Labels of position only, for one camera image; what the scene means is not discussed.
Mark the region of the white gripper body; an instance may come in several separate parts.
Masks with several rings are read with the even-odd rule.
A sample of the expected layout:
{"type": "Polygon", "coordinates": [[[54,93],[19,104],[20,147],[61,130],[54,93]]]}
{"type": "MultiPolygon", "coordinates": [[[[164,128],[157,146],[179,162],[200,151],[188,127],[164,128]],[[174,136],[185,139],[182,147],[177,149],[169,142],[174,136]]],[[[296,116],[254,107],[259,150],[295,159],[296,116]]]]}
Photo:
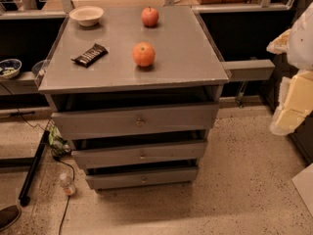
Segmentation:
{"type": "Polygon", "coordinates": [[[288,62],[300,70],[313,70],[313,3],[291,28],[288,62]]]}

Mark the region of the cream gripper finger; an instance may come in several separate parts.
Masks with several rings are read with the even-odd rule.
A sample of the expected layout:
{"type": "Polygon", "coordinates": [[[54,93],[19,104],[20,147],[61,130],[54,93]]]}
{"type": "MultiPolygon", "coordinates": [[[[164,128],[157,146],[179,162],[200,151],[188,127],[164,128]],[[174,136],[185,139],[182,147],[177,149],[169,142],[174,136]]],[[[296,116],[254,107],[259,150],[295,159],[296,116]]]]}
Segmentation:
{"type": "Polygon", "coordinates": [[[313,112],[313,71],[299,70],[292,78],[284,76],[278,102],[270,131],[274,135],[286,136],[294,133],[313,112]]]}
{"type": "Polygon", "coordinates": [[[287,29],[283,33],[281,33],[278,37],[276,37],[273,41],[271,41],[266,50],[272,54],[283,54],[288,50],[288,42],[291,30],[287,29]]]}

